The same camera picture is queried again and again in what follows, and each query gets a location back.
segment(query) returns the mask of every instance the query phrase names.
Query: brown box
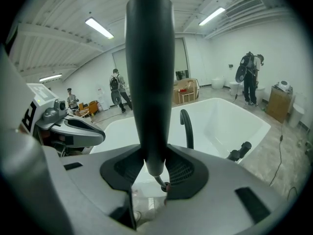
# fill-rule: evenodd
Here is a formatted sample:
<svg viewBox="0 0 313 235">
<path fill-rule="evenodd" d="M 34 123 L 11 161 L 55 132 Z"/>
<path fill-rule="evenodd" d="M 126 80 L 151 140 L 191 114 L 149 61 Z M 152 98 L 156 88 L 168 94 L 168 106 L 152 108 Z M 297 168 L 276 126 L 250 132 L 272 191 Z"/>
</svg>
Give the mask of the brown box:
<svg viewBox="0 0 313 235">
<path fill-rule="evenodd" d="M 179 93 L 178 93 L 179 89 L 187 89 L 188 91 L 192 92 L 193 84 L 191 84 L 191 86 L 188 87 L 189 86 L 189 82 L 188 81 L 190 81 L 190 80 L 192 80 L 195 83 L 195 93 L 197 93 L 198 83 L 197 83 L 196 79 L 194 79 L 194 78 L 184 78 L 182 80 L 176 81 L 174 83 L 174 88 L 173 88 L 173 102 L 175 104 L 179 104 L 179 96 L 180 96 L 180 101 L 182 102 L 182 96 L 179 95 Z"/>
<path fill-rule="evenodd" d="M 291 99 L 292 94 L 272 87 L 266 113 L 283 123 L 286 119 Z"/>
</svg>

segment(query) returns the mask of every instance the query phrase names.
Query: marble floor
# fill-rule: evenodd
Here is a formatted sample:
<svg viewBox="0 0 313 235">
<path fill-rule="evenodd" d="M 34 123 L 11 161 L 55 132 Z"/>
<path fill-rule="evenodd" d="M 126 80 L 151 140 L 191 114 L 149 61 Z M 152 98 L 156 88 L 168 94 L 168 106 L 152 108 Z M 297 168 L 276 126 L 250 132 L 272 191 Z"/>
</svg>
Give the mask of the marble floor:
<svg viewBox="0 0 313 235">
<path fill-rule="evenodd" d="M 223 98 L 233 102 L 234 96 L 229 94 L 229 89 L 223 88 L 214 90 L 212 87 L 200 88 L 199 98 L 196 101 L 206 100 L 213 97 Z M 290 189 L 296 187 L 300 192 L 304 186 L 307 177 L 311 173 L 311 166 L 308 157 L 305 155 L 306 131 L 300 126 L 291 128 L 285 121 L 282 125 L 280 122 L 265 113 L 266 104 L 262 103 L 259 107 L 245 105 L 243 95 L 239 95 L 234 104 L 250 111 L 259 118 L 271 125 L 271 129 L 255 148 L 255 150 L 241 163 L 243 167 L 253 173 L 255 176 L 270 184 L 277 168 L 280 164 L 279 142 L 281 133 L 283 141 L 281 142 L 282 163 L 277 175 L 271 184 L 271 187 L 289 200 L 295 197 L 296 191 Z M 109 110 L 99 112 L 92 117 L 92 121 L 101 129 L 105 128 L 112 122 L 133 117 L 133 112 L 128 106 L 125 106 L 126 113 L 121 114 L 118 107 L 111 107 Z"/>
</svg>

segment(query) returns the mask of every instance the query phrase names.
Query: white toilet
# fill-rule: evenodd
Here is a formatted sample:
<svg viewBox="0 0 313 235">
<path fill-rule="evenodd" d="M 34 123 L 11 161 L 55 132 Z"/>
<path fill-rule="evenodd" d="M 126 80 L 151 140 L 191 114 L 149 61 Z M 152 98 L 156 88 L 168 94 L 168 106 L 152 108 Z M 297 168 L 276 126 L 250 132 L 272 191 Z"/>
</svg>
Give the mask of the white toilet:
<svg viewBox="0 0 313 235">
<path fill-rule="evenodd" d="M 242 83 L 237 83 L 236 81 L 229 83 L 229 92 L 231 96 L 242 95 L 244 86 Z"/>
<path fill-rule="evenodd" d="M 301 120 L 306 107 L 306 97 L 303 94 L 297 93 L 295 95 L 294 103 L 292 105 L 292 113 L 289 118 L 289 125 L 296 127 Z"/>
<path fill-rule="evenodd" d="M 212 79 L 212 88 L 213 89 L 222 89 L 225 83 L 225 78 L 217 77 Z"/>
<path fill-rule="evenodd" d="M 256 102 L 258 104 L 262 103 L 265 94 L 265 87 L 258 85 L 258 88 L 255 89 Z"/>
</svg>

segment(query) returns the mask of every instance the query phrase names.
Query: fluorescent light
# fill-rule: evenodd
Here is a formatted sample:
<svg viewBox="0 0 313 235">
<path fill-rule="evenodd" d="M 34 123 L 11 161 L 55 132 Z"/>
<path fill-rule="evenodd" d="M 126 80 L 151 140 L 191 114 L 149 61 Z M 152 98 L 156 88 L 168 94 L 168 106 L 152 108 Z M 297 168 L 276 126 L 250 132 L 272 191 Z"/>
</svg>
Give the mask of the fluorescent light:
<svg viewBox="0 0 313 235">
<path fill-rule="evenodd" d="M 225 9 L 219 8 L 218 10 L 214 11 L 210 16 L 208 16 L 206 19 L 204 19 L 199 25 L 203 26 L 211 19 L 215 18 L 217 15 L 221 14 Z"/>
<path fill-rule="evenodd" d="M 62 74 L 57 74 L 57 75 L 53 75 L 53 76 L 44 77 L 44 78 L 39 79 L 39 82 L 46 81 L 46 80 L 49 80 L 49 79 L 52 79 L 52 78 L 56 78 L 56 77 L 60 77 L 60 76 L 62 76 Z"/>
<path fill-rule="evenodd" d="M 111 39 L 114 36 L 109 33 L 104 27 L 102 27 L 95 19 L 88 18 L 85 21 L 86 24 L 88 24 L 90 27 L 94 28 L 96 31 L 99 31 L 102 35 L 106 36 L 107 38 Z"/>
</svg>

